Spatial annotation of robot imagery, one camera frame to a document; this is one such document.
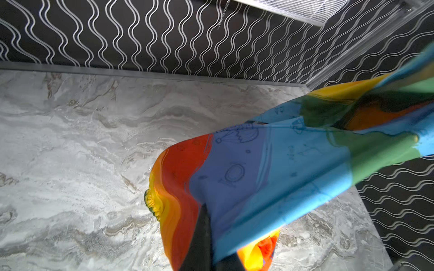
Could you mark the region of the white mesh wall basket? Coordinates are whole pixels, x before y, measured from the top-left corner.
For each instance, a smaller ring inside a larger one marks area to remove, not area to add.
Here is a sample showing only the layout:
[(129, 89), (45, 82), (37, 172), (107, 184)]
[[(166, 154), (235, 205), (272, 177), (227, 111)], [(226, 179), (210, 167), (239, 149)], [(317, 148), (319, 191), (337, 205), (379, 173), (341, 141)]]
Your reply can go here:
[(240, 0), (239, 3), (287, 18), (323, 27), (348, 0)]

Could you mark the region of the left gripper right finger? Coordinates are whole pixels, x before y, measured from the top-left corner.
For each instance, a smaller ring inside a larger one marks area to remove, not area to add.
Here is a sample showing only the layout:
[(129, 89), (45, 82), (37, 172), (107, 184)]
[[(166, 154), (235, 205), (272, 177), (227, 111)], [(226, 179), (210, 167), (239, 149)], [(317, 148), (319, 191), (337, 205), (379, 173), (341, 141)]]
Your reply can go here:
[(217, 262), (215, 271), (245, 271), (245, 268), (238, 255), (234, 253)]

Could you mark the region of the rainbow striped jacket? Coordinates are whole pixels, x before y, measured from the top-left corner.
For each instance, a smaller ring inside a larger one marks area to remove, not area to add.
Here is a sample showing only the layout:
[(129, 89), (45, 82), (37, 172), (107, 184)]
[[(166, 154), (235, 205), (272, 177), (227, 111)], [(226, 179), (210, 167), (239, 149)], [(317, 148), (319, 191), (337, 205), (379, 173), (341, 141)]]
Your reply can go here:
[(328, 86), (164, 150), (144, 201), (179, 271), (200, 209), (213, 266), (269, 269), (280, 229), (374, 172), (434, 152), (434, 47), (394, 73)]

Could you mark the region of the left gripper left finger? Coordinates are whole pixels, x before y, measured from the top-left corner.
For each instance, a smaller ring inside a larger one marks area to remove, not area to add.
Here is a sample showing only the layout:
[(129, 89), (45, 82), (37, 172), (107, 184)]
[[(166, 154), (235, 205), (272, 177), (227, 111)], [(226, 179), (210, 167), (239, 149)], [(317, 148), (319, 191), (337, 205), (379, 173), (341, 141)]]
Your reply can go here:
[(180, 271), (213, 271), (211, 222), (206, 205), (200, 209), (188, 253)]

